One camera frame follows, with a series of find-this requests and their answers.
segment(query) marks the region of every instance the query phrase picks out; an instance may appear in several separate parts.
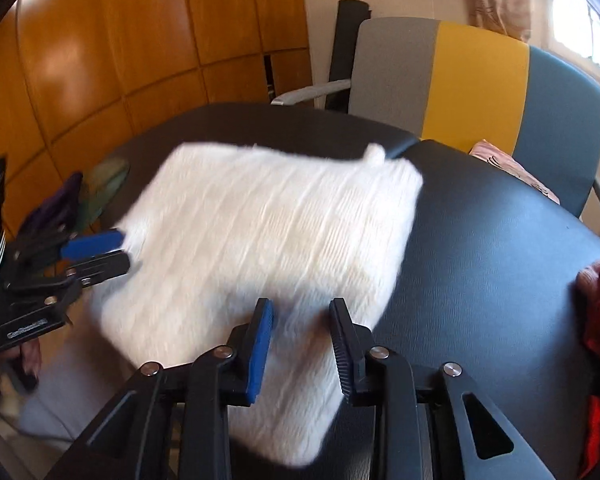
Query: blue gripper pad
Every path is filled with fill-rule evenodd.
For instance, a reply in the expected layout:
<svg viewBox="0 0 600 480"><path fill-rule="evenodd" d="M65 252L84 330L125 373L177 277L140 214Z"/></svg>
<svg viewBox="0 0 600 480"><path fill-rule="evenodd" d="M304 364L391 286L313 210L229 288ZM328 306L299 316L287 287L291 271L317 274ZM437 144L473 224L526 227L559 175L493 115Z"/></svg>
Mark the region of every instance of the blue gripper pad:
<svg viewBox="0 0 600 480"><path fill-rule="evenodd" d="M249 374L247 378L247 400L253 404L260 393L262 386L262 377L264 375L264 365L267 361L267 352L269 351L269 341L271 340L271 331L273 329L273 303L265 300L260 324L256 333L251 359L249 360Z"/></svg>
<svg viewBox="0 0 600 480"><path fill-rule="evenodd" d="M60 249L60 256L71 261L92 258L119 248L124 239L125 235L117 229L110 229L91 236L81 236L69 240Z"/></svg>

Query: bright window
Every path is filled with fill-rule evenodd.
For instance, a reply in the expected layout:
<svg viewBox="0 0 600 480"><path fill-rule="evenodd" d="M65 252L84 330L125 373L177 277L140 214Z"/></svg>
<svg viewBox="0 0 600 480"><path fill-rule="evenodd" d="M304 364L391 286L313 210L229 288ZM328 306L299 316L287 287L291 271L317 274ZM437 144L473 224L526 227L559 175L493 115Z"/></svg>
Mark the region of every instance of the bright window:
<svg viewBox="0 0 600 480"><path fill-rule="evenodd" d="M586 0L554 0L554 38L600 67L600 17Z"/></svg>

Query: yellow backrest panel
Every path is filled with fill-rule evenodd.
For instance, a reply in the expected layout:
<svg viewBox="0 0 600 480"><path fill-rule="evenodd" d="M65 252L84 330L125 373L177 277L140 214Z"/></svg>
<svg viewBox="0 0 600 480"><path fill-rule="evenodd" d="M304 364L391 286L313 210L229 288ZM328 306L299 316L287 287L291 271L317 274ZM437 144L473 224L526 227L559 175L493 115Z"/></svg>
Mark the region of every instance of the yellow backrest panel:
<svg viewBox="0 0 600 480"><path fill-rule="evenodd" d="M511 154L525 108L528 68L525 43L441 22L422 138L464 152L486 139Z"/></svg>

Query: white cloth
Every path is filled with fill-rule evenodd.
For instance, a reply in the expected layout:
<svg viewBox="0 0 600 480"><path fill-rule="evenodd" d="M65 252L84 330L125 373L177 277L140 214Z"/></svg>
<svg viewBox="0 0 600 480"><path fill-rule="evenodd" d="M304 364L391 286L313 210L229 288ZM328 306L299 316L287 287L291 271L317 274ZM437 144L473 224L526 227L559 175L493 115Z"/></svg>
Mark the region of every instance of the white cloth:
<svg viewBox="0 0 600 480"><path fill-rule="evenodd" d="M347 301L373 328L394 289L422 177L405 159L336 161L265 148L184 144L120 222L128 275L95 288L91 312L135 366L193 361L270 298L262 392L230 433L290 466L310 463L342 394L325 312Z"/></svg>

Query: pink fabric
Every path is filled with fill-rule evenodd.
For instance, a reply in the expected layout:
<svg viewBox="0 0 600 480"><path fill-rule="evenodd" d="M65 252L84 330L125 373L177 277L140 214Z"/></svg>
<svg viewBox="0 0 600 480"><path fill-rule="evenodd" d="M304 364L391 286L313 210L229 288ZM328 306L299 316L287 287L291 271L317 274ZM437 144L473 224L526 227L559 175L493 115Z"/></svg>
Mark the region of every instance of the pink fabric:
<svg viewBox="0 0 600 480"><path fill-rule="evenodd" d="M520 166L512 156L499 150L490 142L481 140L475 143L475 146L471 148L469 155L473 155L475 158L479 158L484 162L488 162L496 168L506 171L507 173L519 178L522 182L529 184L531 187L535 187L545 197L550 198L555 203L559 204L560 199L542 182L536 177L529 173L525 168Z"/></svg>

